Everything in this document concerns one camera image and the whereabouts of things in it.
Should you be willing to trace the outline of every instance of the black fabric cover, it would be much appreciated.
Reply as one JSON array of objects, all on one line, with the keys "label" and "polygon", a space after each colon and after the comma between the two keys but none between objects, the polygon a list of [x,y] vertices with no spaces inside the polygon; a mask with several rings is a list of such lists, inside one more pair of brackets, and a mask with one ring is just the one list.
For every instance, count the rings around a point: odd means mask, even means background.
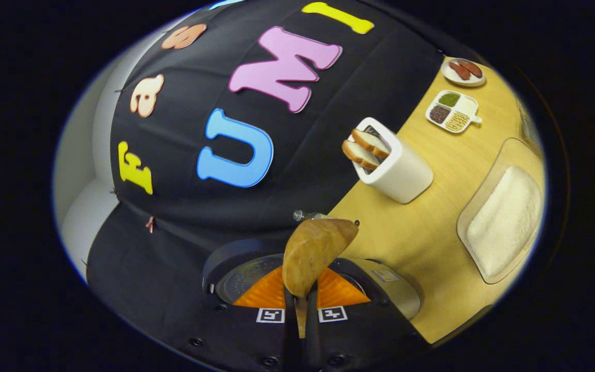
[{"label": "black fabric cover", "polygon": [[411,31],[420,35],[434,47],[442,51],[442,54],[445,54],[446,56],[465,58],[470,61],[478,62],[484,66],[490,66],[488,61],[483,59],[483,57],[475,50],[467,45],[461,44],[455,38],[447,35],[443,31],[433,28],[430,24],[421,21],[421,19],[417,19],[410,14],[402,12],[393,6],[382,2],[382,0],[359,0],[359,2],[380,10],[403,23],[406,27],[410,28]]},{"label": "black fabric cover", "polygon": [[[120,95],[111,131],[114,184],[120,195],[165,224],[185,231],[191,242],[215,249],[230,240],[265,236],[295,227],[295,209],[328,212],[357,182],[341,143],[362,119],[372,116],[393,131],[401,128],[427,91],[443,56],[408,28],[357,2],[328,2],[375,27],[366,35],[320,14],[306,14],[309,2],[250,1],[199,10],[175,28],[206,23],[192,45],[162,50],[159,40],[137,64]],[[318,82],[307,85],[311,99],[300,113],[261,92],[230,92],[227,84],[238,65],[274,59],[257,40],[281,26],[325,44],[343,47],[338,61],[315,70]],[[153,113],[130,113],[135,85],[162,73],[165,83]],[[218,136],[207,139],[213,109],[255,125],[270,135],[274,159],[269,172],[252,188],[236,188],[196,175],[199,152],[246,163],[249,145]],[[151,169],[153,195],[118,175],[120,141],[130,145],[142,166]]]},{"label": "black fabric cover", "polygon": [[118,205],[89,252],[89,288],[116,314],[175,348],[201,307],[201,269],[209,252],[170,232],[149,234],[147,219]]},{"label": "black fabric cover", "polygon": [[[295,209],[329,212],[358,180],[340,150],[350,130],[371,116],[397,132],[443,61],[437,47],[369,5],[327,2],[375,24],[359,35],[333,19],[300,12],[307,3],[263,0],[203,7],[174,29],[206,23],[205,33],[181,50],[162,50],[159,40],[134,68],[118,101],[111,160],[122,203],[93,242],[87,281],[113,311],[176,348],[184,346],[191,315],[201,304],[200,274],[208,254],[233,240],[288,238],[297,225],[291,219]],[[312,89],[297,114],[260,92],[227,88],[238,65],[274,59],[257,44],[272,26],[343,47],[332,67],[315,70],[318,82],[288,83]],[[165,83],[153,113],[147,118],[130,113],[135,85],[159,73]],[[203,146],[241,163],[251,157],[246,144],[205,137],[215,108],[272,138],[272,165],[251,188],[196,175]],[[151,169],[153,195],[120,179],[120,141]],[[153,234],[144,227],[151,215],[156,218]]]}]

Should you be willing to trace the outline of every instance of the white wall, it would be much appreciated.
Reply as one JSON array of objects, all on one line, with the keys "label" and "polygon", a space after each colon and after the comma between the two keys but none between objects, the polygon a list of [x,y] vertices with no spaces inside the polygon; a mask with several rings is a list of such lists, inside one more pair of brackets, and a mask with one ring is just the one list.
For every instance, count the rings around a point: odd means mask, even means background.
[{"label": "white wall", "polygon": [[90,247],[102,224],[118,205],[109,155],[114,108],[134,66],[166,31],[187,16],[174,19],[135,43],[107,66],[76,104],[61,135],[54,165],[54,212],[66,253],[86,281]]}]

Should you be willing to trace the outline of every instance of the soybean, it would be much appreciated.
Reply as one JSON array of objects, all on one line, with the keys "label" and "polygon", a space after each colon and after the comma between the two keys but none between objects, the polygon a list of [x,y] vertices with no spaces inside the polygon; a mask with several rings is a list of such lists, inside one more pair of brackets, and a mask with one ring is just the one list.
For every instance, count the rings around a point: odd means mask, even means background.
[{"label": "soybean", "polygon": [[448,120],[446,127],[449,130],[458,132],[458,130],[465,127],[467,121],[469,121],[469,116],[461,113],[454,113],[451,119]]}]

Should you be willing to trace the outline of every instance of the foam letter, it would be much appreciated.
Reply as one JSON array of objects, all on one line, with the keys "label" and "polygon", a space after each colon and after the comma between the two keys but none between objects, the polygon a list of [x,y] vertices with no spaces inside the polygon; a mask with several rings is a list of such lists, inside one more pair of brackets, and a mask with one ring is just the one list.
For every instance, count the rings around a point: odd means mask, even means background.
[{"label": "foam letter", "polygon": [[333,8],[322,2],[307,4],[302,8],[302,12],[318,13],[330,17],[331,19],[336,19],[337,21],[350,26],[350,28],[358,34],[368,33],[373,28],[373,23],[370,21],[359,19],[352,14],[348,14],[347,12],[338,10],[337,8]]},{"label": "foam letter", "polygon": [[203,23],[195,24],[194,26],[181,27],[175,30],[162,42],[162,49],[183,49],[196,40],[203,31],[206,30],[206,25]]},{"label": "foam letter", "polygon": [[318,75],[301,59],[304,57],[319,70],[332,66],[343,51],[339,45],[327,45],[300,35],[288,33],[275,26],[258,38],[258,44],[277,59],[254,62],[238,66],[229,80],[229,90],[237,92],[243,88],[271,95],[288,103],[292,113],[299,113],[306,106],[311,89],[293,88],[284,82],[317,82]]},{"label": "foam letter", "polygon": [[274,153],[272,140],[266,132],[227,118],[221,108],[216,108],[208,118],[206,137],[212,140],[219,135],[248,143],[254,156],[247,164],[235,163],[213,155],[210,147],[204,147],[196,163],[196,174],[200,179],[213,178],[239,188],[250,188],[265,177]]},{"label": "foam letter", "polygon": [[123,181],[130,181],[146,190],[148,195],[153,195],[153,184],[151,183],[151,170],[148,167],[138,169],[142,161],[133,153],[128,151],[128,142],[118,144],[118,170]]},{"label": "foam letter", "polygon": [[135,113],[139,109],[139,116],[146,118],[155,108],[155,101],[158,99],[158,92],[162,89],[165,76],[159,74],[156,77],[147,77],[141,80],[132,92],[130,99],[130,112]]}]

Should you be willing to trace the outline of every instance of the white ceramic holder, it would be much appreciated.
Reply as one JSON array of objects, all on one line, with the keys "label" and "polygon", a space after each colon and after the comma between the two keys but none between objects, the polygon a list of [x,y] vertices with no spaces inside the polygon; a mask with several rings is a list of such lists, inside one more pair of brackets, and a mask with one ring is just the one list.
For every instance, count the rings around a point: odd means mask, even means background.
[{"label": "white ceramic holder", "polygon": [[[369,174],[358,163],[352,162],[359,179],[378,189],[401,204],[409,203],[426,190],[433,182],[433,171],[426,161],[392,131],[374,118],[365,118],[357,125],[364,132],[373,128],[389,146],[390,153]],[[352,135],[348,138],[354,142]]]}]

